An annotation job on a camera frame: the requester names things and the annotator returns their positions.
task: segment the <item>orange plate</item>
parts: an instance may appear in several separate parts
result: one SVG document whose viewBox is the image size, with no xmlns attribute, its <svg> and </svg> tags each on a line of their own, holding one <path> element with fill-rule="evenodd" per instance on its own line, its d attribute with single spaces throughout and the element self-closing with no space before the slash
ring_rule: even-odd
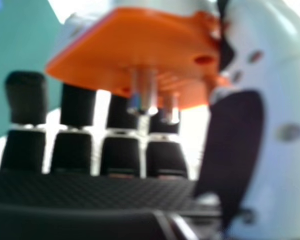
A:
<svg viewBox="0 0 300 240">
<path fill-rule="evenodd" d="M 118 8 L 50 61 L 46 72 L 67 84 L 129 97 L 131 68 L 157 70 L 159 95 L 180 93 L 180 108 L 207 104 L 217 85 L 219 21 Z"/>
</svg>

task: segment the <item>metal cylinder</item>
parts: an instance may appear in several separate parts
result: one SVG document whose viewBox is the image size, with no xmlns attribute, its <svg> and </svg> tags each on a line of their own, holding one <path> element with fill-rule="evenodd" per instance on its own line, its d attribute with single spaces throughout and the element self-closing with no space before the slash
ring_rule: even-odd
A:
<svg viewBox="0 0 300 240">
<path fill-rule="evenodd" d="M 128 112 L 135 116 L 154 116 L 158 113 L 158 88 L 156 70 L 134 68 L 131 70 L 131 99 Z"/>
<path fill-rule="evenodd" d="M 179 97 L 175 93 L 168 93 L 163 98 L 164 111 L 162 122 L 167 125 L 180 123 Z"/>
</svg>

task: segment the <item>orange plastic part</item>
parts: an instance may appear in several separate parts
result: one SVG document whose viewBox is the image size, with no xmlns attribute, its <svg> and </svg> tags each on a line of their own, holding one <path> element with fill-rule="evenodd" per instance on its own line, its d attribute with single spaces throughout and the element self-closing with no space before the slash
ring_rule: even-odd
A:
<svg viewBox="0 0 300 240">
<path fill-rule="evenodd" d="M 181 17 L 118 8 L 50 61 L 46 72 L 69 85 L 129 97 L 130 69 L 156 69 L 159 98 L 176 92 L 180 109 L 205 105 L 219 85 L 219 42 L 212 37 L 218 31 L 218 19 L 205 12 Z"/>
</svg>

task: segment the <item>green wall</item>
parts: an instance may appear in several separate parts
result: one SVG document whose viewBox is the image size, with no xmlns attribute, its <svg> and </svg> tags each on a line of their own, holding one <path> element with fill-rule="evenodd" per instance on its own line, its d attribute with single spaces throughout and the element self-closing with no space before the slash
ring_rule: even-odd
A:
<svg viewBox="0 0 300 240">
<path fill-rule="evenodd" d="M 48 0 L 3 0 L 0 11 L 0 137 L 9 129 L 4 81 L 11 71 L 44 71 L 60 28 Z M 49 79 L 49 108 L 60 102 L 58 81 Z"/>
</svg>

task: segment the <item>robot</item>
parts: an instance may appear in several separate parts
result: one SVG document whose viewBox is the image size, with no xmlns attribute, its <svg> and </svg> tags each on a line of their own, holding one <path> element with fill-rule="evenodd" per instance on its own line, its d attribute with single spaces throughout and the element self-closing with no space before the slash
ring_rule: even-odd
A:
<svg viewBox="0 0 300 240">
<path fill-rule="evenodd" d="M 297 14 L 282 0 L 112 5 L 103 16 L 67 21 L 46 73 L 68 86 L 64 94 L 76 89 L 73 102 L 85 96 L 91 103 L 93 91 L 107 90 L 128 99 L 134 117 L 162 109 L 170 126 L 180 121 L 179 111 L 209 104 L 199 180 L 82 176 L 87 158 L 71 174 L 62 174 L 64 165 L 47 176 L 3 167 L 0 239 L 299 240 Z M 67 119 L 67 131 L 77 135 L 91 122 Z M 63 148 L 72 151 L 83 140 L 76 141 Z M 221 208 L 209 206 L 211 199 Z"/>
</svg>

